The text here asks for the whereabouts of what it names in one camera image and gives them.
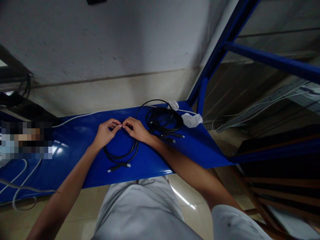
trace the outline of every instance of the white cable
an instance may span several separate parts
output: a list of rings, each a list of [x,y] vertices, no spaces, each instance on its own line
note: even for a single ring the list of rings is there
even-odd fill
[[[20,175],[24,172],[24,170],[26,170],[27,165],[28,165],[27,160],[25,160],[25,159],[22,159],[22,160],[24,161],[24,164],[25,164],[23,170],[22,170],[22,171],[19,173],[19,175],[16,176],[10,183],[13,183],[18,177],[20,177]],[[9,187],[9,185],[6,185],[6,186],[0,191],[0,194],[1,194],[7,187]]]
[[[220,116],[216,117],[216,118],[212,121],[212,128],[211,128],[211,131],[213,130],[213,122],[214,122],[215,120],[217,120],[217,118],[219,118],[219,117],[230,117],[230,116],[237,116],[237,115],[240,115],[240,114],[242,114],[242,113],[246,112],[248,109],[250,109],[250,108],[252,108],[252,107],[258,106],[258,105],[260,105],[260,104],[272,103],[272,102],[274,102],[274,101],[277,101],[278,99],[280,99],[280,98],[284,97],[285,95],[287,95],[287,94],[289,94],[289,93],[291,93],[291,92],[293,92],[293,91],[295,91],[295,90],[297,90],[298,88],[301,88],[301,87],[303,87],[303,86],[305,86],[305,85],[302,85],[302,86],[300,86],[300,87],[294,88],[293,90],[291,90],[291,91],[287,92],[286,94],[283,94],[281,97],[278,97],[278,98],[277,98],[277,99],[275,99],[275,100],[272,100],[272,101],[269,101],[269,102],[263,102],[263,103],[258,103],[258,104],[252,105],[252,106],[250,106],[250,107],[246,108],[245,110],[243,110],[241,113],[237,113],[237,114],[233,114],[233,115],[220,115]]]
[[[88,114],[76,116],[76,117],[70,118],[69,120],[65,121],[64,123],[61,123],[61,124],[59,124],[59,125],[57,125],[57,126],[53,126],[53,128],[55,128],[55,127],[60,127],[60,126],[64,125],[65,123],[70,122],[70,121],[73,120],[73,119],[76,119],[76,118],[79,118],[79,117],[89,116],[89,115],[92,115],[92,114],[95,114],[95,113],[99,113],[99,112],[106,112],[106,111],[98,111],[98,112],[94,112],[94,113],[88,113]]]
[[[147,107],[156,107],[156,106],[153,106],[153,105],[144,105],[144,106],[147,106]],[[191,112],[191,111],[186,111],[186,110],[181,110],[181,109],[178,109],[177,111],[181,111],[181,112],[187,112],[187,113],[193,113],[193,114],[196,114],[194,112]],[[79,117],[85,117],[85,116],[89,116],[89,115],[92,115],[92,114],[95,114],[95,113],[99,113],[99,112],[107,112],[107,111],[98,111],[98,112],[94,112],[94,113],[88,113],[88,114],[84,114],[84,115],[80,115],[80,116],[76,116],[76,117],[73,117],[73,118],[70,118],[69,120],[57,125],[57,126],[53,126],[52,128],[55,128],[55,127],[60,127],[64,124],[66,124],[67,122],[73,120],[73,119],[76,119],[76,118],[79,118]]]
[[[42,161],[42,159],[39,160],[38,164],[34,167],[34,169],[31,171],[31,173],[30,173],[30,174],[27,176],[27,178],[23,181],[23,183],[21,184],[21,186],[23,186],[23,185],[26,183],[26,181],[29,179],[29,177],[33,174],[33,172],[36,170],[36,168],[40,165],[41,161]],[[34,202],[34,204],[32,205],[32,207],[30,207],[30,208],[28,208],[28,209],[19,209],[19,208],[17,208],[17,206],[16,206],[16,198],[17,198],[17,195],[18,195],[19,190],[20,190],[20,188],[16,191],[16,193],[15,193],[14,196],[13,196],[12,207],[13,207],[14,210],[16,210],[16,211],[28,211],[28,210],[30,210],[31,208],[33,208],[33,207],[36,205],[37,199],[34,197],[35,202]]]
[[[20,191],[20,189],[30,189],[32,191],[35,191],[35,192],[55,192],[55,190],[38,190],[36,188],[33,188],[33,187],[23,187],[23,185],[26,183],[26,181],[29,179],[29,177],[33,174],[33,172],[36,170],[36,168],[40,165],[42,159],[39,160],[39,162],[37,163],[37,165],[34,167],[34,169],[31,171],[31,173],[27,176],[27,178],[23,181],[23,183],[21,184],[21,186],[18,186],[16,184],[11,184],[12,182],[14,182],[27,168],[27,160],[25,159],[22,159],[25,163],[25,166],[23,168],[23,170],[19,173],[18,176],[16,176],[10,183],[8,181],[5,181],[5,180],[1,180],[1,183],[5,184],[6,186],[0,191],[0,194],[7,188],[7,187],[13,187],[13,188],[18,188],[18,190],[16,191],[16,193],[14,194],[13,196],[13,200],[12,200],[12,207],[16,210],[16,211],[27,211],[27,210],[30,210],[31,208],[33,208],[36,203],[37,203],[37,198],[36,197],[33,197],[34,198],[34,204],[32,205],[32,207],[28,208],[28,209],[18,209],[17,206],[16,206],[16,201],[20,200],[16,200],[17,198],[17,195],[18,195],[18,192]]]
[[[248,119],[246,119],[246,120],[243,120],[242,122],[239,122],[239,123],[233,124],[233,125],[231,125],[231,126],[225,127],[225,128],[223,128],[221,131],[223,131],[223,130],[226,129],[226,128],[234,127],[234,126],[236,126],[236,125],[239,125],[239,124],[241,124],[241,123],[244,123],[244,122],[246,122],[246,121],[254,118],[254,117],[257,116],[259,113],[263,112],[265,109],[267,109],[267,108],[270,107],[271,105],[275,104],[276,102],[279,102],[279,101],[281,101],[281,100],[283,100],[283,99],[286,99],[286,98],[289,98],[289,97],[297,96],[297,95],[300,95],[300,94],[305,94],[305,93],[307,93],[307,92],[297,93],[297,94],[293,94],[293,95],[287,96],[287,97],[285,97],[285,98],[278,99],[277,101],[273,102],[272,104],[266,106],[265,108],[263,108],[262,110],[260,110],[259,112],[257,112],[257,113],[256,113],[255,115],[253,115],[252,117],[250,117],[250,118],[248,118]]]

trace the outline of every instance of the hand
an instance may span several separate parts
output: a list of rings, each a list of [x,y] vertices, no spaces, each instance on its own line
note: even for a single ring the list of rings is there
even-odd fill
[[[116,135],[116,132],[122,127],[121,123],[116,119],[109,119],[108,121],[101,123],[97,135],[92,143],[92,146],[98,150],[101,150],[107,145],[111,139]]]
[[[122,124],[122,127],[129,133],[129,135],[138,141],[147,143],[151,138],[152,135],[144,128],[142,123],[133,118],[128,117]]]

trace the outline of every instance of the finger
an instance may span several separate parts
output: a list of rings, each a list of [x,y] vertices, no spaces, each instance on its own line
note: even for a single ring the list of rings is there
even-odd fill
[[[111,123],[108,127],[116,127],[118,124]]]
[[[120,129],[121,127],[122,127],[122,125],[119,124],[118,126],[116,126],[116,127],[112,130],[112,132],[113,132],[114,134],[116,134],[116,132],[119,131],[119,129]]]
[[[122,127],[129,133],[130,136],[133,134],[133,131],[128,126],[123,125]]]
[[[138,120],[137,119],[135,119],[135,118],[133,118],[133,117],[129,117],[132,121],[135,121],[135,122],[137,122]]]
[[[128,117],[126,120],[124,120],[122,125],[125,126],[127,123],[132,125],[134,123],[134,121],[131,119],[131,117]]]
[[[116,119],[114,119],[114,118],[110,118],[108,121],[106,121],[106,123],[107,123],[108,125],[110,125],[111,123],[116,123],[116,124],[118,124],[118,125],[121,124],[121,122],[119,122],[118,120],[116,120]]]

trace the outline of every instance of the cable connector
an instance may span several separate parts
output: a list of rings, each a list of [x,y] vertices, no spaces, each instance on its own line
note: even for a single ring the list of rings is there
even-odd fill
[[[117,170],[117,169],[120,168],[120,167],[121,167],[120,165],[114,166],[114,167],[110,168],[110,169],[108,170],[108,172],[113,172],[113,171]]]
[[[172,138],[163,138],[163,140],[168,142],[168,143],[176,143],[176,140],[174,140]]]
[[[130,163],[118,163],[118,164],[119,164],[119,165],[110,168],[110,169],[108,170],[108,172],[113,172],[113,171],[119,169],[120,167],[131,167],[131,164],[130,164]]]
[[[184,136],[182,134],[177,134],[177,133],[174,133],[172,135],[175,136],[175,137],[181,137],[181,138],[185,138],[186,137],[186,136]]]

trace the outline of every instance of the white wall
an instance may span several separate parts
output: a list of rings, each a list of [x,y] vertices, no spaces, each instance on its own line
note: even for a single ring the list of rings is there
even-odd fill
[[[0,44],[40,84],[188,69],[199,66],[227,2],[5,0]]]
[[[58,117],[186,100],[237,2],[4,0],[0,44],[47,86],[30,99]],[[130,74],[142,75],[118,77]]]
[[[57,117],[135,107],[151,99],[180,101],[187,98],[197,72],[171,71],[36,88],[30,99]]]

